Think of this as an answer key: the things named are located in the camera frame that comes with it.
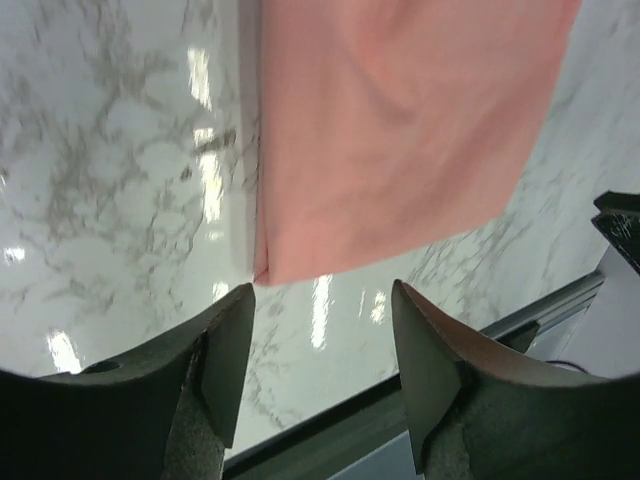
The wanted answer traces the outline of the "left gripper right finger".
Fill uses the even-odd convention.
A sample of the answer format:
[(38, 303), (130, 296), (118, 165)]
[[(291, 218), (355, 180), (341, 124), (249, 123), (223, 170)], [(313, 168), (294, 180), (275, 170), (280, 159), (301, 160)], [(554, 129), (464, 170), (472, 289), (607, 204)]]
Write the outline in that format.
[(635, 479), (639, 378), (521, 354), (410, 285), (392, 323), (416, 472), (426, 479)]

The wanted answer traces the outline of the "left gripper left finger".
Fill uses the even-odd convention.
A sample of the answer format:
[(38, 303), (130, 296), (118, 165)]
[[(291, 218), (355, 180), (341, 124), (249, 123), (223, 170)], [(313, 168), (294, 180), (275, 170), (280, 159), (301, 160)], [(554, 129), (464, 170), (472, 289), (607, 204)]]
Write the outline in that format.
[(234, 442), (251, 284), (83, 371), (1, 375), (5, 479), (218, 479)]

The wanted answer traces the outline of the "peach t shirt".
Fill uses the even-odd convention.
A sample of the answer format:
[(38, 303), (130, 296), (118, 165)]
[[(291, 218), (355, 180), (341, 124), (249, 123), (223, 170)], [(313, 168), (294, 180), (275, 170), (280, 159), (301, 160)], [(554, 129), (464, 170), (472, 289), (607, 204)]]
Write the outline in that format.
[(254, 279), (475, 229), (537, 141), (577, 1), (266, 1)]

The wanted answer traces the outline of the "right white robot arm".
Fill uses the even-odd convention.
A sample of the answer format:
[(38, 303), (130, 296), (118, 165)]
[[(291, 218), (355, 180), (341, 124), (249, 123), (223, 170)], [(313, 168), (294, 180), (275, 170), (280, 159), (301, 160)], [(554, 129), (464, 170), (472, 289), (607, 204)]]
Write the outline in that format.
[(639, 196), (607, 191), (594, 201), (596, 230), (609, 243), (597, 296), (597, 345), (612, 376), (639, 371)]

